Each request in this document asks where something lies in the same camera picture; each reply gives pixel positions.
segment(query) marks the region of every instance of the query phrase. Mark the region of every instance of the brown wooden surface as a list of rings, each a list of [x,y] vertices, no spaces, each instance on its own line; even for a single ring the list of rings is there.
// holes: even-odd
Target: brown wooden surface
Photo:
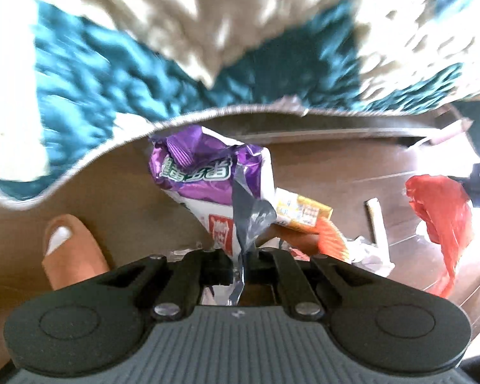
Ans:
[[[41,239],[46,223],[61,213],[82,219],[111,266],[209,241],[193,215],[154,185],[145,147],[138,141],[101,157],[32,210],[0,208],[0,327],[12,307],[48,290]],[[348,237],[370,237],[364,201],[379,198],[394,244],[391,278],[421,289],[438,278],[440,247],[415,235],[419,220],[404,183],[416,172],[469,170],[474,156],[464,136],[411,150],[382,139],[279,144],[270,150],[276,185],[334,207],[332,220]],[[462,304],[479,284],[480,253],[473,252],[463,261],[453,301]],[[6,359],[0,338],[0,365]]]

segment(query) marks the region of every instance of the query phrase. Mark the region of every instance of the plastic bag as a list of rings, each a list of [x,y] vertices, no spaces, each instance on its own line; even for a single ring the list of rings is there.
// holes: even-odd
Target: plastic bag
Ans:
[[[446,176],[413,176],[406,183],[416,215],[427,224],[430,240],[441,245],[446,270],[428,292],[448,297],[464,249],[474,238],[469,196],[459,182]]]
[[[234,278],[228,297],[228,305],[236,306],[245,285],[246,254],[256,249],[256,238],[276,220],[275,209],[271,203],[254,196],[247,186],[246,168],[236,165],[233,179],[233,220],[236,228],[236,238],[240,245],[238,260],[233,259]]]
[[[255,198],[273,200],[270,152],[243,144],[200,125],[166,138],[153,138],[149,166],[155,183],[185,205],[234,261],[241,247],[233,221],[233,179],[242,167],[245,186]]]

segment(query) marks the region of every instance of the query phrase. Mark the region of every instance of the white stick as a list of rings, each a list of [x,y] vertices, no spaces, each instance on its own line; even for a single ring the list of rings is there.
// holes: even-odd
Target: white stick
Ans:
[[[375,236],[375,244],[384,253],[386,261],[389,262],[389,244],[388,236],[386,235],[386,228],[384,226],[384,219],[382,218],[382,209],[380,208],[379,200],[374,197],[366,201],[366,207],[370,214],[370,221],[372,223],[373,233]]]

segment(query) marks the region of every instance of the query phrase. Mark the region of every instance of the gray ribbed pad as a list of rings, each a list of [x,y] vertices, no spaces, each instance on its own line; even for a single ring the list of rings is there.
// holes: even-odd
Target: gray ribbed pad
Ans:
[[[80,378],[49,378],[21,370],[10,382],[472,383],[457,370],[420,378],[374,372],[340,352],[320,324],[293,320],[281,307],[214,306],[198,306],[188,319],[156,326],[136,354],[107,371]]]

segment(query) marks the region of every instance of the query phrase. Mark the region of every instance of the trash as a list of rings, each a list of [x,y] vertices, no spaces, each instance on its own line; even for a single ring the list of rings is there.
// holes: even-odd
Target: trash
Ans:
[[[246,169],[237,164],[233,179],[233,220],[236,227],[236,239],[240,246],[237,260],[233,259],[234,279],[229,293],[228,305],[236,306],[244,290],[244,272],[249,251],[256,249],[255,241],[259,235],[276,220],[274,207],[269,201],[257,199],[249,187],[245,177]]]
[[[176,261],[181,261],[183,260],[183,257],[190,253],[190,251],[195,251],[195,250],[202,250],[203,245],[201,244],[200,241],[196,242],[196,246],[194,248],[185,248],[183,250],[172,250],[169,255],[167,256],[167,261],[169,263],[174,263]]]
[[[354,266],[363,268],[382,277],[388,277],[395,265],[389,260],[384,249],[359,236],[355,240],[347,240],[347,248]]]
[[[384,226],[384,218],[382,217],[380,202],[374,197],[366,201],[365,206],[370,215],[375,244],[379,249],[380,254],[383,255],[384,261],[391,263],[389,259],[388,235],[386,234],[386,227]]]
[[[309,256],[307,254],[304,254],[298,248],[292,247],[290,243],[281,240],[281,238],[278,237],[272,238],[264,243],[260,247],[260,250],[263,250],[264,248],[280,248],[281,250],[288,251],[290,254],[292,254],[295,260],[309,261]]]
[[[275,190],[277,223],[300,232],[318,233],[319,218],[330,219],[333,208],[308,197],[277,188]]]
[[[245,184],[257,199],[274,200],[270,152],[243,144],[200,125],[166,138],[153,138],[150,170],[176,202],[183,204],[235,263],[241,248],[233,221],[233,179],[243,167]]]
[[[326,218],[318,218],[318,251],[337,260],[350,263],[350,256],[343,234]]]
[[[406,183],[416,215],[427,224],[433,243],[441,245],[446,270],[428,292],[448,297],[464,249],[474,238],[469,196],[459,182],[446,176],[413,176]]]

